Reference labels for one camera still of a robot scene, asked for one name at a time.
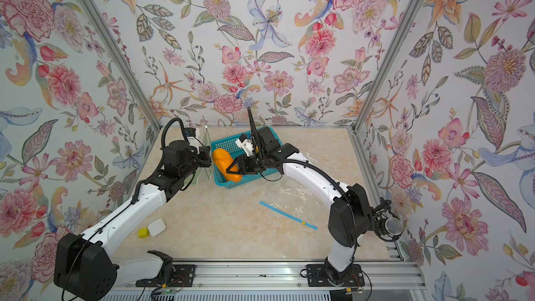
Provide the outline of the large orange mango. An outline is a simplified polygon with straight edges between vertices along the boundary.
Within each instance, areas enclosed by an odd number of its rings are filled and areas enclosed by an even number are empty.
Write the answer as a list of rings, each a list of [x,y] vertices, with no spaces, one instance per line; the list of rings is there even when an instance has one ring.
[[[225,181],[231,181],[238,183],[242,181],[242,175],[229,175],[226,173],[226,168],[232,163],[234,159],[231,157],[230,153],[224,149],[215,149],[213,152],[213,162],[215,166],[224,177]]]

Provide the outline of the green printed zip-top bag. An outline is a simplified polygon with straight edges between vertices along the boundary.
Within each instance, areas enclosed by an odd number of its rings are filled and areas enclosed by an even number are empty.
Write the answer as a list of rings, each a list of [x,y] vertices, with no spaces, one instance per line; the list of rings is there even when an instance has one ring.
[[[205,177],[208,181],[212,181],[214,178],[213,172],[215,165],[212,158],[210,132],[206,124],[199,127],[196,138],[198,139],[199,148],[201,149],[201,154],[203,155],[202,158],[206,160],[206,162],[210,163],[209,166],[204,168],[204,172],[206,174]]]

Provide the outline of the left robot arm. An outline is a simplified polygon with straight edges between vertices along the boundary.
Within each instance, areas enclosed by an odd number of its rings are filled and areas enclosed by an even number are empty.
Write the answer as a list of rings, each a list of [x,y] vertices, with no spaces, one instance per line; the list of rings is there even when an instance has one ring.
[[[157,250],[137,259],[112,260],[118,246],[152,212],[187,189],[200,168],[211,166],[210,148],[188,140],[162,148],[155,171],[136,184],[132,199],[103,221],[76,236],[65,235],[57,245],[54,284],[82,300],[101,300],[114,287],[146,280],[163,286],[175,275],[173,259]]]

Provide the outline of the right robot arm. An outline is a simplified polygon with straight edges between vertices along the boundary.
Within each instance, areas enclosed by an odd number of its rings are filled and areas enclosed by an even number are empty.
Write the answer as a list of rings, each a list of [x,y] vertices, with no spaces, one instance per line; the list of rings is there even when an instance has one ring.
[[[226,168],[236,175],[262,174],[275,169],[305,186],[330,209],[328,230],[334,239],[324,264],[325,276],[335,286],[351,274],[359,239],[374,229],[372,207],[366,190],[349,186],[306,159],[294,145],[281,145],[270,128],[252,127],[234,140],[242,152]]]

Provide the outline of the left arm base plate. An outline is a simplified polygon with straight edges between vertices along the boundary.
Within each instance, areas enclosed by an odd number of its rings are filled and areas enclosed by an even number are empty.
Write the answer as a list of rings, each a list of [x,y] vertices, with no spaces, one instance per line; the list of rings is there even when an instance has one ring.
[[[136,287],[145,288],[184,288],[192,287],[196,273],[195,265],[178,265],[163,268],[156,277],[144,280],[137,280]]]

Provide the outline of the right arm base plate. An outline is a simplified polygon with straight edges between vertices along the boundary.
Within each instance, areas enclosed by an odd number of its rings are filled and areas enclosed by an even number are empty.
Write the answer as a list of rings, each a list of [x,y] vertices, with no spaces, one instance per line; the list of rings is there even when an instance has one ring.
[[[308,287],[365,287],[366,282],[361,266],[352,264],[342,272],[323,264],[309,264],[305,267]]]

